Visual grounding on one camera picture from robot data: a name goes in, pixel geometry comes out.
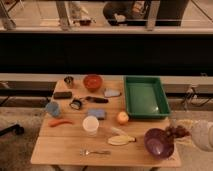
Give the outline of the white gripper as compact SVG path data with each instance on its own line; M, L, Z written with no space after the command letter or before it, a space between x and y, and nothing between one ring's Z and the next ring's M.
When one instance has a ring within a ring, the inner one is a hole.
M193 121L189 129L192 142L200 150L210 152L209 125L205 120Z

